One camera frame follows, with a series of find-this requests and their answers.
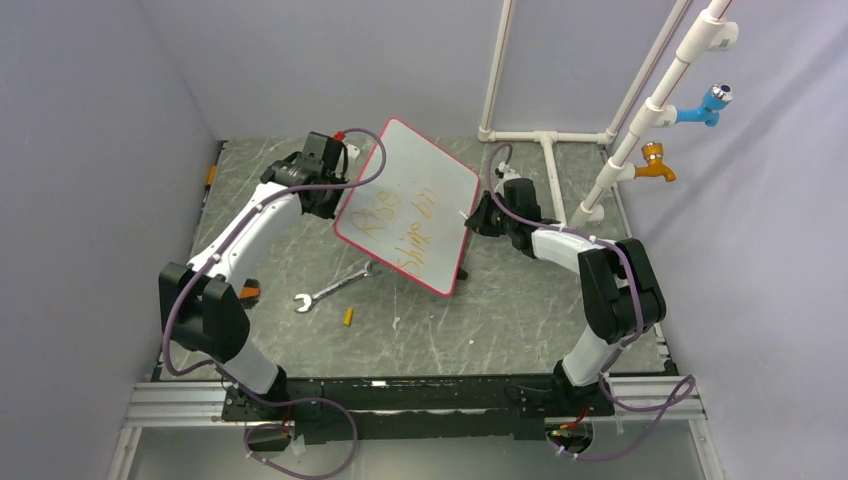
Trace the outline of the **red-framed whiteboard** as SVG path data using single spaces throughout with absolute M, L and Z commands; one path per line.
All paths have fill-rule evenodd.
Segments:
M 349 191 L 336 235 L 440 296 L 453 294 L 468 230 L 464 216 L 480 189 L 476 171 L 398 118 L 380 133 L 388 158 L 372 149 Z

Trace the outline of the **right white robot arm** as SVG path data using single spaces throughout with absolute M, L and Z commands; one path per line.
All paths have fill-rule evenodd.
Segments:
M 465 225 L 481 236 L 506 236 L 526 256 L 578 275 L 587 325 L 555 365 L 550 391 L 553 406 L 564 415 L 588 404 L 627 341 L 666 317 L 666 301 L 642 242 L 573 233 L 542 217 L 529 179 L 506 180 L 498 191 L 484 191 Z

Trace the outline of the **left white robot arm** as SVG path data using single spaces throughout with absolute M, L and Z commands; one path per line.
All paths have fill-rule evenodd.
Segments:
M 264 420 L 287 406 L 287 375 L 251 340 L 239 294 L 271 245 L 304 214 L 332 219 L 349 165 L 345 135 L 312 132 L 301 150 L 269 165 L 233 221 L 205 250 L 184 265 L 167 264 L 158 278 L 162 353 L 168 371 L 177 368 L 170 347 L 205 355 L 232 380 L 250 390 L 248 407 Z

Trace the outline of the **silver combination wrench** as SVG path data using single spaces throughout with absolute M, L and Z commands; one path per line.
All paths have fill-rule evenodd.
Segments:
M 344 278 L 335 281 L 334 283 L 324 287 L 323 289 L 311 293 L 301 293 L 297 294 L 293 297 L 293 301 L 298 304 L 298 306 L 294 309 L 296 313 L 304 314 L 310 312 L 313 307 L 322 299 L 334 294 L 338 290 L 344 289 L 347 286 L 365 279 L 377 276 L 380 274 L 379 268 L 377 267 L 377 262 L 375 260 L 368 260 L 359 270 L 351 273 L 350 275 L 345 276 Z

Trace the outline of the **orange black brush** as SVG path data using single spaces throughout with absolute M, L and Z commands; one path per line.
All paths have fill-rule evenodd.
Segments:
M 244 286 L 242 287 L 240 293 L 238 294 L 238 298 L 240 301 L 255 301 L 261 295 L 261 286 L 258 280 L 256 279 L 247 279 Z

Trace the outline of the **white corner pipe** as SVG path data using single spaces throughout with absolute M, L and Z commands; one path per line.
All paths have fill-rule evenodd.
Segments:
M 506 47 L 508 44 L 511 23 L 514 12 L 514 1 L 503 0 L 496 32 L 493 56 L 490 64 L 486 94 L 484 98 L 477 138 L 484 143 L 493 142 L 495 133 L 492 128 L 494 110 L 503 71 Z

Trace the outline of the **orange tap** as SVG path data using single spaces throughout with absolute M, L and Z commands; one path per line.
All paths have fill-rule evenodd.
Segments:
M 635 168 L 635 178 L 662 178 L 665 182 L 674 182 L 674 171 L 664 162 L 665 149 L 660 142 L 647 142 L 641 147 L 645 165 Z

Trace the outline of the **blue tap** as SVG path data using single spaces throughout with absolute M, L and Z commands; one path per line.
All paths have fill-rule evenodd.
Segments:
M 704 94 L 701 104 L 693 109 L 677 110 L 675 123 L 701 123 L 715 127 L 720 120 L 721 111 L 733 100 L 733 88 L 724 83 L 710 86 Z

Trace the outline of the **white pipe with taps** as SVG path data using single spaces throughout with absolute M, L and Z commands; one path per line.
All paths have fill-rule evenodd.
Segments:
M 570 227 L 580 228 L 590 221 L 600 221 L 603 218 L 600 208 L 603 194 L 620 181 L 635 179 L 637 166 L 629 162 L 628 157 L 648 139 L 653 129 L 676 124 L 678 108 L 670 104 L 669 99 L 690 67 L 704 53 L 726 51 L 736 44 L 738 24 L 726 19 L 730 5 L 729 1 L 712 1 L 699 12 L 678 45 L 670 66 L 638 109 L 623 140 L 602 167 L 586 198 L 580 202 Z

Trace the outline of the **white floor pipe frame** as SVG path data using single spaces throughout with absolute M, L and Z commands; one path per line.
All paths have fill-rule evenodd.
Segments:
M 613 136 L 601 133 L 562 133 L 556 131 L 510 132 L 478 128 L 484 143 L 533 144 L 541 149 L 545 167 L 543 185 L 550 190 L 554 218 L 571 226 L 580 202 L 589 193 L 602 168 L 602 152 Z

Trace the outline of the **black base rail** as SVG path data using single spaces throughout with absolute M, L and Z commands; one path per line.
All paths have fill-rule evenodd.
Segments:
M 353 433 L 361 440 L 541 440 L 562 424 L 615 413 L 598 387 L 567 387 L 551 373 L 291 378 L 287 392 L 294 406 L 267 406 L 230 386 L 221 417 L 245 425 L 285 423 L 317 445 Z

